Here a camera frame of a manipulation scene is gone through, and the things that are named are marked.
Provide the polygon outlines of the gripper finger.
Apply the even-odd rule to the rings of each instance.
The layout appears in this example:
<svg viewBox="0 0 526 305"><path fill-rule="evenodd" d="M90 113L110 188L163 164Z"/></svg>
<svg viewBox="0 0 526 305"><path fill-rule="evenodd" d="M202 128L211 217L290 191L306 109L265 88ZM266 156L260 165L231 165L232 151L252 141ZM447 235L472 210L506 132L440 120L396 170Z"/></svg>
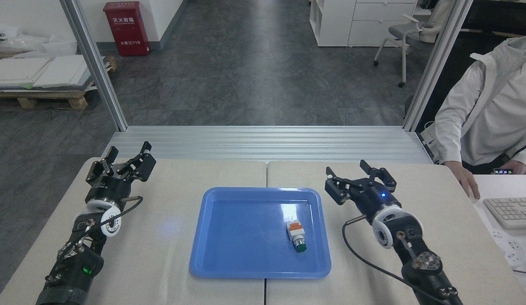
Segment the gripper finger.
<svg viewBox="0 0 526 305"><path fill-rule="evenodd" d="M332 169L326 167L327 179L325 191L338 205L343 205L347 200L355 201L365 191L365 178L349 180L335 176Z"/></svg>
<svg viewBox="0 0 526 305"><path fill-rule="evenodd" d="M104 158L93 162L85 181L87 183L94 183L94 181L101 176L114 176L113 162L118 154L119 151L116 147L112 146Z"/></svg>
<svg viewBox="0 0 526 305"><path fill-rule="evenodd" d="M152 145L145 141L138 155L127 160L124 164L118 164L116 174L123 178L146 182L156 165L156 159L149 152L151 149Z"/></svg>
<svg viewBox="0 0 526 305"><path fill-rule="evenodd" d="M388 191L393 193L396 189L396 180L389 174L386 168L374 168L371 167L365 160L360 160L360 168L369 175L369 180L367 182L368 187L373 187L375 185L375 178L379 178L383 185L387 188Z"/></svg>

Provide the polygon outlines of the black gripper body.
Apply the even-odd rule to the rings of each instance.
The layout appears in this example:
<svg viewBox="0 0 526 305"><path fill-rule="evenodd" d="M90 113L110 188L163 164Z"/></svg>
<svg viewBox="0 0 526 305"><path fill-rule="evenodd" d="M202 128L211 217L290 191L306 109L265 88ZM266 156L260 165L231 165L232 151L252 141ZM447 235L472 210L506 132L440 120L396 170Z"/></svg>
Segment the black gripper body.
<svg viewBox="0 0 526 305"><path fill-rule="evenodd" d="M108 199L119 208L125 208L121 199L129 197L129 180L104 175L88 177L86 182L91 186L85 198L86 203L93 199Z"/></svg>
<svg viewBox="0 0 526 305"><path fill-rule="evenodd" d="M360 195L355 196L355 204L358 210L366 216L367 221L373 221L377 212L387 206L402 207L392 193L381 184L366 186Z"/></svg>

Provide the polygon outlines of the person's right hand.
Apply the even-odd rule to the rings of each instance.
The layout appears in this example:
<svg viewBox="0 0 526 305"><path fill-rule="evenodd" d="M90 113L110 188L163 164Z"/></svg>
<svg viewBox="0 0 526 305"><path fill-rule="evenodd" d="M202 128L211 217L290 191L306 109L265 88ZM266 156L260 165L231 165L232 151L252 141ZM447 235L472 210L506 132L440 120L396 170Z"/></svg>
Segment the person's right hand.
<svg viewBox="0 0 526 305"><path fill-rule="evenodd" d="M447 161L445 166L453 173L466 195L474 197L476 200L481 199L478 184L472 172L464 168L462 163L458 161Z"/></svg>

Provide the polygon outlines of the person's left hand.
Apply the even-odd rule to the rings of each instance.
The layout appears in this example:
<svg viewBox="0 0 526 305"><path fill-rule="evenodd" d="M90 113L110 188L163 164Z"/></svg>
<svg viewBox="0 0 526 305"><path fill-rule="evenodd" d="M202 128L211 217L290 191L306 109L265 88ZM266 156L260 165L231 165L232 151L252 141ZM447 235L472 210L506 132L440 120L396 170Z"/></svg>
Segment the person's left hand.
<svg viewBox="0 0 526 305"><path fill-rule="evenodd" d="M500 168L511 170L513 175L523 175L526 172L526 164L517 160L510 160L509 162L503 164Z"/></svg>

